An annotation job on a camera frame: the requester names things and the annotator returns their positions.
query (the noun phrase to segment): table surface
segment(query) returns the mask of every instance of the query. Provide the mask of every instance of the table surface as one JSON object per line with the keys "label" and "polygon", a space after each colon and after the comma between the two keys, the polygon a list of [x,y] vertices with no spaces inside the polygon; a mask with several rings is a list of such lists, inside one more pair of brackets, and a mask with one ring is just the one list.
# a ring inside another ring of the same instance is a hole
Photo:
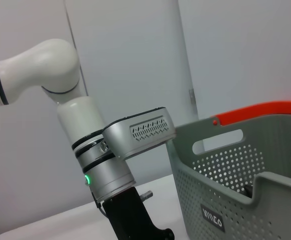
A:
{"label": "table surface", "polygon": [[[176,240],[190,240],[183,221],[175,181],[172,175],[136,187],[139,194],[149,190],[153,197],[144,205],[153,224],[170,228]],[[94,202],[62,212],[46,219],[5,232],[0,240],[118,240],[110,222]]]}

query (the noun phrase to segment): gray basket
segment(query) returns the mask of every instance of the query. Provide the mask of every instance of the gray basket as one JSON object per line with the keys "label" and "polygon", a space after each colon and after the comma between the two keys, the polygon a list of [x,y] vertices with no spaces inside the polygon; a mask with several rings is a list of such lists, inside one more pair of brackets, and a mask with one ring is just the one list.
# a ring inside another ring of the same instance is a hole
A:
{"label": "gray basket", "polygon": [[[242,141],[193,153],[195,142],[238,129]],[[291,114],[226,126],[212,117],[176,131],[167,149],[191,240],[291,240]]]}

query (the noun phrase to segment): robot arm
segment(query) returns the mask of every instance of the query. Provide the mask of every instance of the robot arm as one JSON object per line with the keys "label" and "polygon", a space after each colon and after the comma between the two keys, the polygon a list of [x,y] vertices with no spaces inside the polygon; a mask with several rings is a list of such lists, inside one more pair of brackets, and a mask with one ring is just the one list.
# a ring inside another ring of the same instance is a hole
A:
{"label": "robot arm", "polygon": [[25,89],[41,86],[54,100],[57,116],[85,174],[93,198],[103,207],[119,240],[174,240],[156,228],[133,187],[127,158],[164,144],[176,133],[164,107],[105,126],[94,100],[78,87],[76,49],[51,39],[0,61],[0,106],[15,102]]}

